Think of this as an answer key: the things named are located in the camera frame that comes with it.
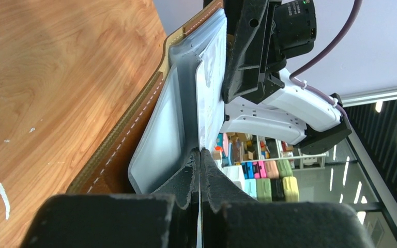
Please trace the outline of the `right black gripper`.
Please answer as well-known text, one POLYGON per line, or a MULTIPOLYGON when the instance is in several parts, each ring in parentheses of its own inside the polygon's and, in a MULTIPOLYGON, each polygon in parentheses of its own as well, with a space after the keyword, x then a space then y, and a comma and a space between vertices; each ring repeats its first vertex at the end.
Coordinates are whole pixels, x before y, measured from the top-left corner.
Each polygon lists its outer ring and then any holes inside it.
POLYGON ((227 51, 222 97, 230 103, 250 94, 260 103, 283 86, 277 73, 286 65, 278 8, 281 1, 224 1, 227 51))

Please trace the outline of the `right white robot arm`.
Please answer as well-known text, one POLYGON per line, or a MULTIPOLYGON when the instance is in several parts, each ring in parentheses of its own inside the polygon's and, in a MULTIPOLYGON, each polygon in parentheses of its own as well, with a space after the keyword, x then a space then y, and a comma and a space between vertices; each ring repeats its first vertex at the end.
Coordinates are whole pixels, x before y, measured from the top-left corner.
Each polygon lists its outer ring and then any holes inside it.
POLYGON ((345 25, 325 49, 289 72, 288 59, 314 48, 314 2, 225 1, 228 48, 221 132, 274 138, 308 155, 326 152, 347 138, 352 129, 340 96, 326 95, 298 75, 338 44, 360 6, 361 1, 354 2, 345 25))

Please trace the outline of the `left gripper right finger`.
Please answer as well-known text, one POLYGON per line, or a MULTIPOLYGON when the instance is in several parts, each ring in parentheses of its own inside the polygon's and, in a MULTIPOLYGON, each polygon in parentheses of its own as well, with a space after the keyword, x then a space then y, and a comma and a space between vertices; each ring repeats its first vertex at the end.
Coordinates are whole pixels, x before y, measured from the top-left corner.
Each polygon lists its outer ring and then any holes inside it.
POLYGON ((373 247, 356 211, 335 203, 262 203, 200 152, 204 247, 373 247))

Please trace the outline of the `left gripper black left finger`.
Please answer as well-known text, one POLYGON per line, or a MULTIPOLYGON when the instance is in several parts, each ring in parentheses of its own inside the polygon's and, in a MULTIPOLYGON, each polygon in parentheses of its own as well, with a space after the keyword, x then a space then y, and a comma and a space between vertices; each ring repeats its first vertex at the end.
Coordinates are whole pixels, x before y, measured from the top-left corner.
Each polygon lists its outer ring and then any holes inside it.
POLYGON ((200 151, 150 194, 61 194, 36 213, 21 247, 196 247, 200 151))

